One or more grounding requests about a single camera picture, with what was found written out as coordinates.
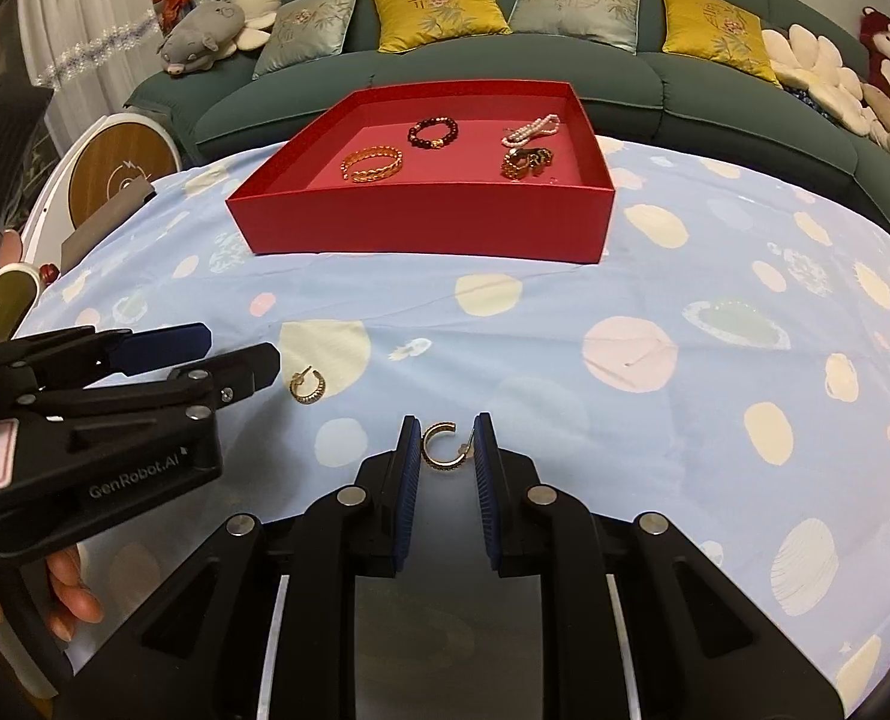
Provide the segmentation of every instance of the red tray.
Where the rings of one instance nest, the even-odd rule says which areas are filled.
[[[554,152],[539,176],[501,175],[501,138],[558,114]],[[458,138],[415,148],[408,128],[448,116]],[[440,137],[443,125],[424,130]],[[343,181],[339,163],[367,146],[395,146],[402,170],[370,184]],[[354,170],[387,164],[377,158]],[[228,199],[256,254],[351,251],[475,254],[597,263],[615,188],[575,91],[557,81],[439,81],[362,89],[282,146]]]

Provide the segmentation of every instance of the jewelry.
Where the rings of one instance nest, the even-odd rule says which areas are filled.
[[[528,172],[541,175],[552,164],[552,156],[550,148],[512,148],[501,161],[501,174],[513,181],[521,181]]]
[[[305,368],[301,373],[293,373],[291,379],[288,380],[288,391],[290,391],[291,396],[303,406],[312,405],[312,403],[321,400],[322,395],[325,394],[325,377],[317,370],[312,370],[312,376],[318,379],[318,386],[315,388],[314,392],[309,395],[298,394],[298,388],[305,384],[305,374],[310,370],[312,370],[312,365],[309,365],[309,367]]]
[[[506,135],[501,139],[501,144],[505,148],[515,148],[516,146],[526,146],[532,138],[540,138],[543,135],[554,135],[558,131],[561,119],[557,114],[549,113],[544,119],[535,119],[531,124],[525,124],[514,132]]]
[[[472,455],[472,436],[468,437],[468,442],[458,447],[458,455],[454,460],[437,460],[429,455],[429,442],[439,433],[454,433],[455,427],[454,422],[436,422],[434,425],[429,425],[429,428],[422,434],[422,458],[433,469],[453,471]]]
[[[425,127],[433,127],[434,124],[448,124],[448,134],[441,138],[435,138],[432,141],[427,141],[424,138],[418,137],[418,133],[425,129]],[[418,148],[445,148],[445,146],[448,146],[448,144],[455,138],[458,138],[458,124],[454,119],[449,119],[447,116],[437,116],[433,119],[422,119],[421,122],[415,124],[408,131],[408,142],[413,146],[418,146]]]
[[[370,157],[391,157],[392,163],[391,165],[384,165],[383,167],[372,167],[371,170],[356,170],[352,173],[348,172],[349,167],[352,167],[355,162],[362,162],[363,159],[369,159]],[[356,184],[365,184],[369,181],[381,181],[383,178],[387,178],[389,175],[395,175],[399,170],[402,170],[402,153],[393,146],[369,146],[368,148],[362,148],[361,151],[353,151],[346,156],[341,161],[340,167],[341,177],[345,181],[347,181],[349,177],[351,177]]]

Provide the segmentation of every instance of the gray stuffed pig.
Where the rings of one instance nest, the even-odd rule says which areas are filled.
[[[202,2],[184,19],[159,50],[170,76],[208,70],[237,50],[235,38],[245,27],[245,11],[234,2]]]

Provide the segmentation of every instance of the yellow pillow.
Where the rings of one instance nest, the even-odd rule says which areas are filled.
[[[507,35],[495,0],[375,0],[381,22],[379,51],[402,53],[465,35]]]
[[[781,87],[754,13],[725,0],[665,0],[665,20],[663,52],[710,59]]]

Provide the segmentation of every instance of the red stuffed monkey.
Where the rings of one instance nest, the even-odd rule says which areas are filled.
[[[868,80],[890,98],[890,18],[873,7],[861,13],[861,42],[871,55]]]

